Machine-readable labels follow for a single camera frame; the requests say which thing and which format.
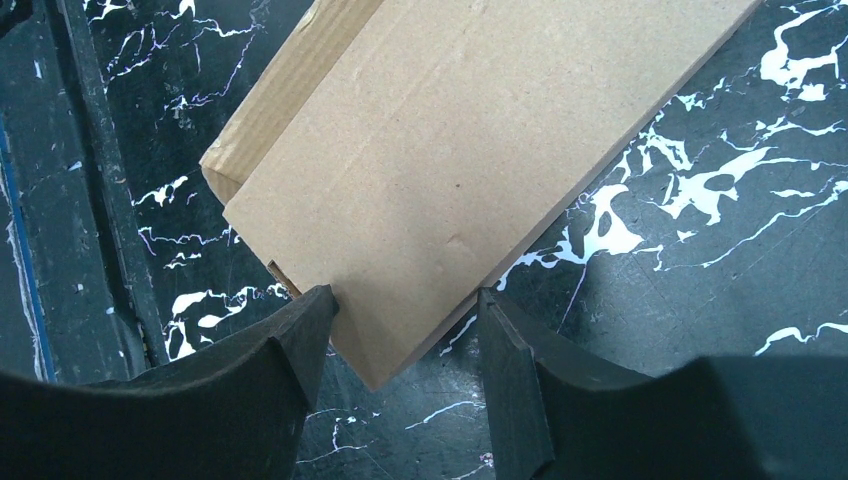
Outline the brown cardboard box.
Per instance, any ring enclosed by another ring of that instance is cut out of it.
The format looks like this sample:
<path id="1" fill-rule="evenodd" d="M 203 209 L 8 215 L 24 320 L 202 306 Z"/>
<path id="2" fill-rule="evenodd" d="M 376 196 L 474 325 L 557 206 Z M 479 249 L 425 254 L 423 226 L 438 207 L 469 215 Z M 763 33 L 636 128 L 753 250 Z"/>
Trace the brown cardboard box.
<path id="1" fill-rule="evenodd" d="M 371 389 L 420 359 L 753 1 L 317 1 L 203 154 Z"/>

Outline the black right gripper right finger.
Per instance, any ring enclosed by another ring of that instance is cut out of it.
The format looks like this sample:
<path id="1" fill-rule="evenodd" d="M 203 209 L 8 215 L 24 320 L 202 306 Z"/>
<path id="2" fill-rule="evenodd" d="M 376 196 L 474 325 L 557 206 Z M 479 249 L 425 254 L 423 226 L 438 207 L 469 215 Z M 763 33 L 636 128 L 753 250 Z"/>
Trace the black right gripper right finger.
<path id="1" fill-rule="evenodd" d="M 651 377 L 491 288 L 482 378 L 500 479 L 843 479 L 843 356 L 706 356 Z"/>

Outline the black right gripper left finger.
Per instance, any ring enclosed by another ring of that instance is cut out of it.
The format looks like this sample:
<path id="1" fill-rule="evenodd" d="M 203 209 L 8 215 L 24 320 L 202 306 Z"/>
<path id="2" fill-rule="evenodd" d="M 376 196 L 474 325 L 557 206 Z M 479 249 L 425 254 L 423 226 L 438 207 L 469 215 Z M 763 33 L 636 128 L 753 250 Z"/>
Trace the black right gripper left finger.
<path id="1" fill-rule="evenodd" d="M 128 381 L 1 377 L 5 479 L 288 479 L 338 304 L 317 286 Z"/>

